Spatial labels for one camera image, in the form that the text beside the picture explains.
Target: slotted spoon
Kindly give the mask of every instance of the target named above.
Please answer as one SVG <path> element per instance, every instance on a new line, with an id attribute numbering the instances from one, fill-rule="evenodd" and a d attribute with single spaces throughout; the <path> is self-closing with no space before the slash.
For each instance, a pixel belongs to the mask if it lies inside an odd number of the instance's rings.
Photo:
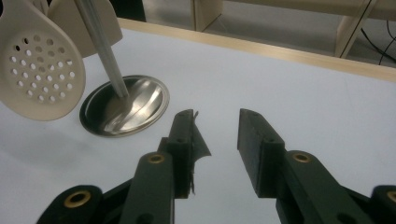
<path id="1" fill-rule="evenodd" d="M 16 113 L 59 119 L 78 103 L 85 68 L 71 39 L 29 0 L 3 0 L 0 99 Z"/>

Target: white table surface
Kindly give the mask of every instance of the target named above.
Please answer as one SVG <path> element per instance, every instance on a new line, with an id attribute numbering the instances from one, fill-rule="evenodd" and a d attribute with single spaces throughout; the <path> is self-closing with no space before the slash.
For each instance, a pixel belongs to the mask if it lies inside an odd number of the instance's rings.
<path id="1" fill-rule="evenodd" d="M 258 199 L 236 149 L 240 108 L 255 110 L 287 150 L 317 156 L 340 184 L 369 196 L 396 185 L 396 83 L 306 64 L 123 30 L 113 49 L 121 72 L 161 80 L 171 94 L 164 115 L 141 133 L 103 138 L 85 131 L 79 105 L 55 121 L 25 119 L 0 105 L 1 223 L 35 223 L 75 185 L 108 191 L 134 176 L 157 150 L 174 115 L 198 110 L 212 157 L 195 165 L 196 195 L 176 200 L 176 223 L 280 223 L 275 200 Z M 85 99 L 108 81 L 97 56 L 85 59 Z"/>

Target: brass screw insert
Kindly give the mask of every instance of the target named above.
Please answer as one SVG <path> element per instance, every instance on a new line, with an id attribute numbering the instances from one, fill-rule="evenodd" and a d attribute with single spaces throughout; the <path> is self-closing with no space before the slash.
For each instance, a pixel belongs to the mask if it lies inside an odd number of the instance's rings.
<path id="1" fill-rule="evenodd" d="M 70 194 L 64 200 L 64 206 L 67 208 L 77 208 L 87 203 L 91 198 L 91 193 L 87 190 L 80 190 Z"/>
<path id="2" fill-rule="evenodd" d="M 311 158 L 303 153 L 295 153 L 293 158 L 299 162 L 311 162 Z"/>
<path id="3" fill-rule="evenodd" d="M 388 191 L 388 197 L 394 202 L 396 203 L 396 191 Z"/>
<path id="4" fill-rule="evenodd" d="M 157 164 L 157 163 L 161 163 L 163 161 L 165 161 L 165 157 L 160 154 L 154 154 L 154 155 L 148 157 L 149 163 Z"/>

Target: metal rod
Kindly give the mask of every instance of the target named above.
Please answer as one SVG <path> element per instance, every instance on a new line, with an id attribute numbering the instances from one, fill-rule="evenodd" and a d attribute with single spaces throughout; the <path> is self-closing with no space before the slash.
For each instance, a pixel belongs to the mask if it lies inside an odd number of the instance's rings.
<path id="1" fill-rule="evenodd" d="M 102 61 L 114 91 L 120 98 L 128 97 L 128 91 L 122 79 L 116 58 L 106 38 L 94 2 L 92 0 L 75 0 L 75 3 L 84 20 L 93 45 L 98 51 L 99 58 Z"/>

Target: black cable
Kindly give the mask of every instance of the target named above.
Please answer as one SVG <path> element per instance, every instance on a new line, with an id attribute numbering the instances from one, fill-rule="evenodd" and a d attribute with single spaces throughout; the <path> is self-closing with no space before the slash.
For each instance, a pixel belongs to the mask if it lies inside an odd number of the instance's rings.
<path id="1" fill-rule="evenodd" d="M 387 29 L 388 29 L 388 34 L 389 34 L 390 37 L 392 38 L 392 41 L 390 41 L 390 43 L 388 44 L 388 46 L 385 48 L 384 53 L 387 52 L 387 50 L 389 49 L 389 47 L 390 47 L 390 46 L 393 44 L 393 42 L 396 40 L 396 36 L 393 36 L 392 33 L 390 32 L 390 29 L 389 29 L 389 21 L 387 21 Z M 381 55 L 381 59 L 379 59 L 378 65 L 381 65 L 382 59 L 384 59 L 384 54 Z"/>
<path id="2" fill-rule="evenodd" d="M 363 28 L 361 28 L 361 32 L 363 33 L 364 37 L 366 37 L 366 39 L 369 41 L 369 43 L 372 45 L 372 47 L 378 51 L 381 55 L 384 55 L 384 57 L 392 60 L 394 63 L 396 63 L 396 59 L 393 58 L 392 56 L 388 55 L 385 51 L 383 51 L 382 49 L 380 49 L 379 47 L 377 47 L 371 40 L 370 38 L 367 36 L 366 32 L 364 32 Z"/>
<path id="3" fill-rule="evenodd" d="M 389 20 L 387 20 L 387 29 L 388 29 L 388 34 L 390 35 L 390 38 L 394 39 L 396 36 L 393 36 L 393 35 L 390 33 L 390 29 L 389 29 Z"/>

